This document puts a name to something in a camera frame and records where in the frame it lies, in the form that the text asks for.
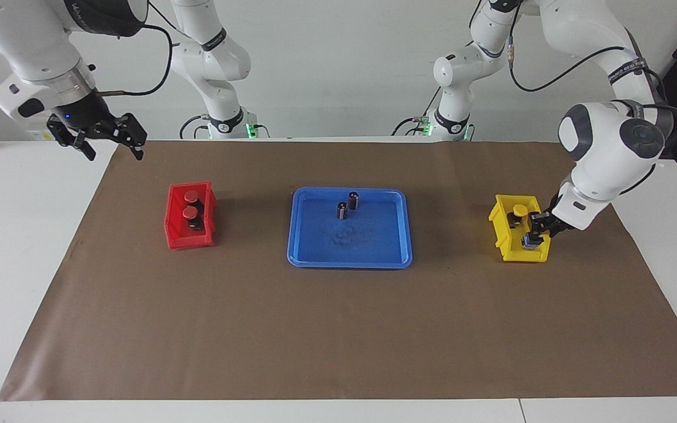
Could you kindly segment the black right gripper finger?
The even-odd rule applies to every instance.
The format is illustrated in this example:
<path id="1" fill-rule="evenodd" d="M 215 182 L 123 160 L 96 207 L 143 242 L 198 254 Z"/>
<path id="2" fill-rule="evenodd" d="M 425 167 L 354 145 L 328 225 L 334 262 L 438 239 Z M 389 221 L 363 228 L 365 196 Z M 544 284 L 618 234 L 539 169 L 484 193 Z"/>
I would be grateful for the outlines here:
<path id="1" fill-rule="evenodd" d="M 113 120 L 113 141 L 129 148 L 135 160 L 143 159 L 147 132 L 132 113 L 124 113 Z"/>
<path id="2" fill-rule="evenodd" d="M 96 158 L 96 151 L 86 140 L 83 131 L 79 131 L 77 135 L 73 134 L 54 113 L 51 113 L 46 121 L 46 128 L 48 128 L 60 146 L 72 147 L 78 152 L 83 153 L 89 161 L 94 161 Z"/>

